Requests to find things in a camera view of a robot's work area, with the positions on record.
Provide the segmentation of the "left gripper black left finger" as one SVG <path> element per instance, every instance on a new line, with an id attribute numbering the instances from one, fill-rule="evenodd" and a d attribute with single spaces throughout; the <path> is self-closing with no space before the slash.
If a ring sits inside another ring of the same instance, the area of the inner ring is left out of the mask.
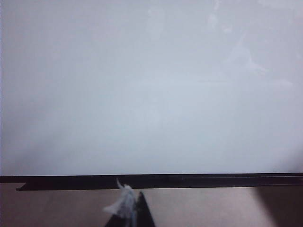
<path id="1" fill-rule="evenodd" d="M 116 214 L 112 214 L 105 227 L 132 227 L 131 218 L 122 218 Z"/>

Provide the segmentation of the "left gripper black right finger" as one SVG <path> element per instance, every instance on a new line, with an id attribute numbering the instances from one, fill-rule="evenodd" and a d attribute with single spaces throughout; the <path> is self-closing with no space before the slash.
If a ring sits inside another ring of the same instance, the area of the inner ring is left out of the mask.
<path id="1" fill-rule="evenodd" d="M 144 193 L 142 191 L 139 192 L 139 196 L 136 203 L 136 212 L 137 212 L 137 220 L 136 220 L 137 227 L 156 227 L 149 206 L 145 199 Z"/>

